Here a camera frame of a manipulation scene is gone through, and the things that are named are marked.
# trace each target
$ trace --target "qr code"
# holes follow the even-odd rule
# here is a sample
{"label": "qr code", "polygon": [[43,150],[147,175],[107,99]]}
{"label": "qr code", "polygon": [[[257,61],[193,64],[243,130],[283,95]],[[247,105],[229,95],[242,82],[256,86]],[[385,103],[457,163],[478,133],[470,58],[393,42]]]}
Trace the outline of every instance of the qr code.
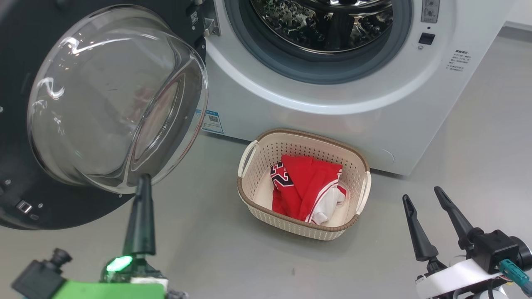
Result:
{"label": "qr code", "polygon": [[197,13],[197,12],[194,12],[194,13],[190,16],[190,20],[192,20],[192,25],[198,23],[198,13]]}
{"label": "qr code", "polygon": [[209,115],[209,120],[213,122],[219,122],[217,117],[214,117],[212,115]]}

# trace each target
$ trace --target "clothes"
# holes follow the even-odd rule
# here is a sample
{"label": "clothes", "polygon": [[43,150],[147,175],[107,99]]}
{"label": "clothes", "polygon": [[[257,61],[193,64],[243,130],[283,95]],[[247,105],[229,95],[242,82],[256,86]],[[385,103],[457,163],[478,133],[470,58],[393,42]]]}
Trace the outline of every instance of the clothes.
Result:
{"label": "clothes", "polygon": [[313,157],[283,155],[272,165],[274,212],[306,222],[328,221],[338,203],[345,200],[345,190],[338,189],[342,166]]}

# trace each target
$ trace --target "green light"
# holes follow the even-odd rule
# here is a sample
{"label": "green light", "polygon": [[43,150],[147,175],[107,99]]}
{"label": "green light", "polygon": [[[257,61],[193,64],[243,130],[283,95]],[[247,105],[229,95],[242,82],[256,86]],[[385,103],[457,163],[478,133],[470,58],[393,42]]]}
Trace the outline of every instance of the green light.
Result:
{"label": "green light", "polygon": [[114,259],[109,265],[107,265],[107,272],[119,272],[122,271],[125,267],[129,266],[132,257],[126,255]]}

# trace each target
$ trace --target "washing machine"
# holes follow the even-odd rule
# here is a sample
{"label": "washing machine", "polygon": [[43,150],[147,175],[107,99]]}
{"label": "washing machine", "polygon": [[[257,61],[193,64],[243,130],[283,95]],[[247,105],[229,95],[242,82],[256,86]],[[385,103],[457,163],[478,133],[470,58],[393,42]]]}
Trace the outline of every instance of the washing machine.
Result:
{"label": "washing machine", "polygon": [[201,128],[310,131],[406,175],[511,2],[2,1],[0,225],[98,219]]}
{"label": "washing machine", "polygon": [[313,132],[408,175],[512,3],[215,0],[203,129],[244,140],[278,127]]}

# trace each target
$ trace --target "brown basket rim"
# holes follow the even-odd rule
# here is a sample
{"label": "brown basket rim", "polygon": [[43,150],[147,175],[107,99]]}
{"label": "brown basket rim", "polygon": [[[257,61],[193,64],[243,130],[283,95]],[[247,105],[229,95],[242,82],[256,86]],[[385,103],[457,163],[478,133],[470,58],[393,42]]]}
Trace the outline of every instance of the brown basket rim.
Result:
{"label": "brown basket rim", "polygon": [[[344,143],[341,143],[341,142],[339,142],[337,140],[334,140],[334,139],[331,139],[331,138],[327,138],[327,137],[323,137],[323,136],[320,136],[320,135],[307,133],[307,132],[303,132],[303,131],[292,130],[292,129],[273,129],[273,130],[268,130],[268,131],[260,134],[257,137],[256,140],[259,142],[260,140],[262,140],[267,135],[274,134],[274,133],[288,133],[288,134],[293,134],[293,135],[299,135],[299,136],[302,136],[302,137],[309,137],[309,138],[317,139],[317,140],[320,140],[320,141],[323,141],[323,142],[327,142],[327,143],[342,147],[342,148],[344,148],[344,149],[356,154],[362,160],[362,163],[364,164],[365,170],[369,171],[368,161],[354,147],[349,146],[349,145],[344,144]],[[238,194],[240,195],[242,200],[247,205],[250,205],[250,206],[252,206],[252,207],[254,207],[254,208],[256,208],[256,209],[258,209],[258,210],[260,210],[260,211],[262,211],[262,212],[264,212],[266,214],[269,214],[269,215],[271,215],[273,217],[277,217],[277,218],[279,218],[281,220],[289,221],[291,223],[294,223],[294,224],[297,224],[297,225],[301,225],[301,226],[305,226],[305,227],[308,227],[308,228],[318,229],[318,230],[327,231],[327,232],[342,231],[342,230],[345,230],[348,227],[352,226],[358,220],[358,218],[360,217],[359,214],[355,214],[353,216],[353,218],[351,218],[351,220],[349,222],[347,222],[344,225],[337,226],[337,227],[328,227],[328,226],[316,225],[316,224],[313,224],[313,223],[304,222],[304,221],[301,221],[301,220],[297,220],[297,219],[294,219],[294,218],[291,218],[291,217],[288,217],[288,216],[273,212],[271,210],[266,209],[265,207],[263,207],[261,205],[256,204],[255,202],[251,201],[246,196],[246,194],[244,193],[244,189],[242,187],[242,178],[241,177],[237,178],[237,188],[238,188]]]}

